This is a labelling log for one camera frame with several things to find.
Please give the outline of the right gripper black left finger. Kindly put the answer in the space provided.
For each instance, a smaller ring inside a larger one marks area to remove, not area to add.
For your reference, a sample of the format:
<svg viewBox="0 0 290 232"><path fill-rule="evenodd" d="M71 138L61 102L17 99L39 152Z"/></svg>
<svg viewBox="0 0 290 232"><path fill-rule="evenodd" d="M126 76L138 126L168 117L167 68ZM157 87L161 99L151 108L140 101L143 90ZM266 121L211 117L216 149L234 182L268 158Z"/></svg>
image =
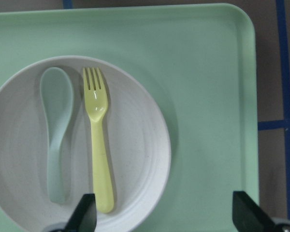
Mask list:
<svg viewBox="0 0 290 232"><path fill-rule="evenodd" d="M94 232L97 226L97 210L94 193L84 194L67 222L45 228L46 232Z"/></svg>

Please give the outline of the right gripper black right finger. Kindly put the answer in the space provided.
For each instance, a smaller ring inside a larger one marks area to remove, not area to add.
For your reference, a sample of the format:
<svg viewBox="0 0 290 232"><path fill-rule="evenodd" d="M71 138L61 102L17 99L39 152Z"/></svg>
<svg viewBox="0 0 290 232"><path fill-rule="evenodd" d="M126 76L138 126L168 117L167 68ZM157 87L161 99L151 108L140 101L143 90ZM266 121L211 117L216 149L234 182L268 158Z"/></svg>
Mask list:
<svg viewBox="0 0 290 232"><path fill-rule="evenodd" d="M290 232L290 220L269 217L244 191L232 194L232 222L239 232Z"/></svg>

